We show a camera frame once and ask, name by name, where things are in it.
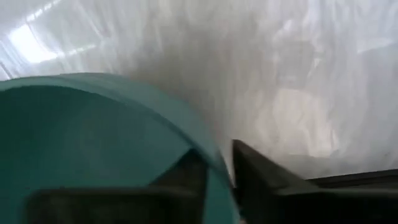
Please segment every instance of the teal curved surface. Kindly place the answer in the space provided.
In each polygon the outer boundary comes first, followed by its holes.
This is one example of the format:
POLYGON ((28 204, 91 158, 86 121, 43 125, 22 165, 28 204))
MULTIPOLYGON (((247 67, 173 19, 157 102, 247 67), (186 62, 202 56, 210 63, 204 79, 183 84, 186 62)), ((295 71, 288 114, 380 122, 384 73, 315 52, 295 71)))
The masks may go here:
POLYGON ((205 223, 237 222, 228 173, 206 128, 159 90, 79 73, 2 82, 0 102, 3 223, 17 222, 35 189, 146 185, 190 148, 212 168, 205 223))

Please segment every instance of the translucent plastic wall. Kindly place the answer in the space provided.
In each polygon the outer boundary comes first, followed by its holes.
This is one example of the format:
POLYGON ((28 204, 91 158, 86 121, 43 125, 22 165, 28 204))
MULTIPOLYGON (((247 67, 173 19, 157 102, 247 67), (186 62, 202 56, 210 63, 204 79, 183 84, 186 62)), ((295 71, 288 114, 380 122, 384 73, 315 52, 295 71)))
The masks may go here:
POLYGON ((306 178, 398 168, 398 2, 14 0, 0 79, 107 72, 306 178))

